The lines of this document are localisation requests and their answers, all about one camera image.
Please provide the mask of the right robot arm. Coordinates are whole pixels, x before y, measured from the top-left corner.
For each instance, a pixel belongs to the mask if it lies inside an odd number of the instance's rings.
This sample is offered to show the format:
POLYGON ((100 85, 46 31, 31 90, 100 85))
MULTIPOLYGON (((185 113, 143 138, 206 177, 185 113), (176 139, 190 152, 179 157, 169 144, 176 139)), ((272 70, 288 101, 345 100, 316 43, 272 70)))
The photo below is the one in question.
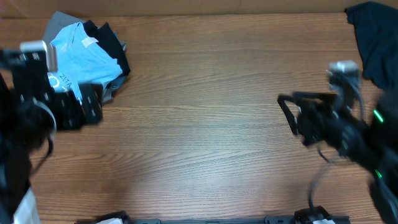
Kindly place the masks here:
POLYGON ((279 95, 277 102, 304 146, 325 142, 373 176, 369 191, 374 206, 385 223, 397 223, 396 94, 381 95, 371 124, 349 111, 357 99, 357 93, 295 92, 279 95))

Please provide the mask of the light blue printed t-shirt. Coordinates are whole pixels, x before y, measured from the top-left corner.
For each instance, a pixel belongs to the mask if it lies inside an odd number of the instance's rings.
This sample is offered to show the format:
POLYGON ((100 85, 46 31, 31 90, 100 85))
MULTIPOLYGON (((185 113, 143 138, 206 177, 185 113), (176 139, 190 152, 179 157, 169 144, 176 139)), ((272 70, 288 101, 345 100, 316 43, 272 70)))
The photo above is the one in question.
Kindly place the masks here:
POLYGON ((115 58, 111 58, 89 37, 81 22, 64 27, 51 41, 57 53, 56 72, 49 72, 50 85, 56 92, 74 92, 75 98, 83 98, 79 85, 101 85, 103 88, 122 74, 115 58))

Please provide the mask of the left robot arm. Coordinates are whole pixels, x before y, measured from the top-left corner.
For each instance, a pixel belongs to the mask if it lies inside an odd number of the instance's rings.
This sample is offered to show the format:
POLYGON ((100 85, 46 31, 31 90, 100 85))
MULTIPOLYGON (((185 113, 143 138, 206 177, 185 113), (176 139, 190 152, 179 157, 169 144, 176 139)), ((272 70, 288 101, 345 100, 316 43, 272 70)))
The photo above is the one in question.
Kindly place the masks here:
POLYGON ((80 100, 50 86, 55 61, 46 50, 1 50, 1 68, 12 73, 14 85, 1 82, 1 223, 17 222, 29 177, 51 156, 55 133, 103 118, 101 86, 80 84, 80 100))

